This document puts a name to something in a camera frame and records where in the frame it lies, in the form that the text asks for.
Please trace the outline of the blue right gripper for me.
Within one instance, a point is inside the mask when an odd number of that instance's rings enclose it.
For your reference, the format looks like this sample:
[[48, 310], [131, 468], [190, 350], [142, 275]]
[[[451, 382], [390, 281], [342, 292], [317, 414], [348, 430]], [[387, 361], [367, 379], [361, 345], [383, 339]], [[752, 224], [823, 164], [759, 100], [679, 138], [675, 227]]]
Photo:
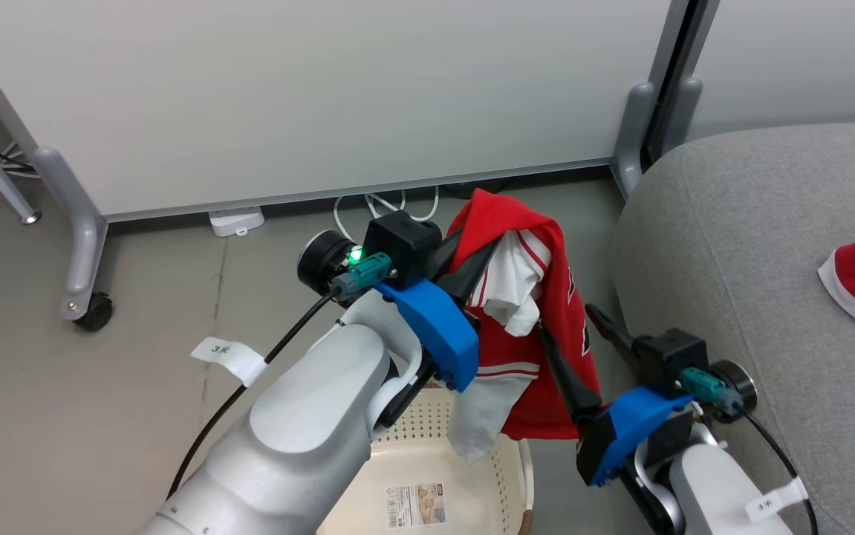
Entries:
[[[594, 304], [585, 305], [591, 324], [627, 366], [651, 366], [655, 361], [648, 341], [635, 337]], [[692, 402], [688, 394], [667, 398], [647, 386], [628, 390], [603, 409], [600, 393], [586, 385], [563, 355], [559, 342], [542, 320], [537, 323], [545, 361], [570, 422], [579, 431], [576, 469], [586, 485], [597, 487], [617, 477], [621, 465], [651, 434]]]

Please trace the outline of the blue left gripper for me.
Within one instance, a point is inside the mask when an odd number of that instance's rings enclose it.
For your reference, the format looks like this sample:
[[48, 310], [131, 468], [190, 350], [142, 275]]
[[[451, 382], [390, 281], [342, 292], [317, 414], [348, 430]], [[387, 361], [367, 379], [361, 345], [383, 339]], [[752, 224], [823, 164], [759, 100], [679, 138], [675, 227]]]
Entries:
[[[440, 378], [460, 393], [468, 389], [479, 368], [478, 333], [460, 308], [470, 307], [472, 292], [484, 278], [501, 241], [490, 241], [449, 271], [462, 231], [463, 227], [452, 230], [430, 253], [430, 281], [423, 279], [404, 289], [377, 284], [377, 291], [393, 300], [401, 318], [430, 354]], [[434, 284], [445, 274], [446, 292]]]

